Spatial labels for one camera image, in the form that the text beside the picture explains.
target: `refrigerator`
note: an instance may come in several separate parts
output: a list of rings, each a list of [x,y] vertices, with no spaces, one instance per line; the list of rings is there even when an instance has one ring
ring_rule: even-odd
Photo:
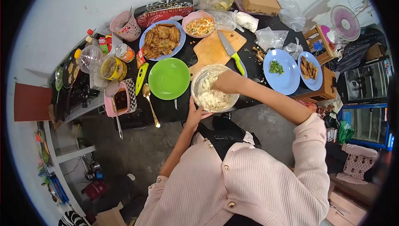
[[[386,56],[341,73],[337,81],[337,90],[342,102],[344,104],[387,102],[389,77],[392,71],[392,61]]]
[[[347,143],[392,151],[394,137],[389,133],[387,104],[345,105],[338,113],[354,130]]]

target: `knife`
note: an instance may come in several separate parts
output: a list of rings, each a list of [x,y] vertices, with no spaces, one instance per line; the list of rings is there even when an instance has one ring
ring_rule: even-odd
[[[245,71],[240,63],[240,57],[238,56],[237,52],[233,49],[232,45],[221,31],[217,31],[217,34],[219,35],[220,41],[222,42],[223,47],[226,50],[226,53],[229,55],[229,57],[235,60],[237,69],[240,71],[241,75],[244,76]]]

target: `yellow jar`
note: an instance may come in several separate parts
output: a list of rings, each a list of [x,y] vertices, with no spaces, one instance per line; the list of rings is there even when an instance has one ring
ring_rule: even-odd
[[[116,57],[106,57],[102,60],[101,75],[108,80],[123,80],[127,73],[126,63]]]

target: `sweater button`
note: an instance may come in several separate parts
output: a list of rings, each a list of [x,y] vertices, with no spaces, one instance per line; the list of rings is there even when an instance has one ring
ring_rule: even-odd
[[[227,204],[227,206],[228,206],[230,209],[232,209],[232,208],[235,207],[235,202],[231,201],[231,202],[229,202],[229,203]]]

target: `wooden stool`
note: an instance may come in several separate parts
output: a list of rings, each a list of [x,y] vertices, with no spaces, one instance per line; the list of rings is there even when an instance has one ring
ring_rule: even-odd
[[[293,99],[303,99],[311,103],[321,102],[327,99],[334,99],[337,97],[337,88],[333,85],[333,79],[335,78],[334,72],[322,66],[323,73],[323,84],[319,90],[300,94],[292,97]]]
[[[318,35],[316,37],[314,37],[314,38],[310,38],[314,34],[318,34]],[[323,54],[321,54],[318,57],[316,57],[316,59],[317,59],[317,61],[319,62],[320,65],[323,65],[326,62],[328,62],[328,61],[330,61],[330,60],[335,58],[333,49],[331,49],[330,44],[327,42],[327,39],[326,39],[325,35],[323,34],[320,25],[316,24],[315,28],[313,28],[310,31],[306,32],[305,34],[303,34],[303,36],[305,37],[309,48],[313,48],[313,43],[318,41],[318,40],[320,40],[320,39],[322,39],[322,44],[323,44],[324,48],[326,49],[326,52],[324,52]]]

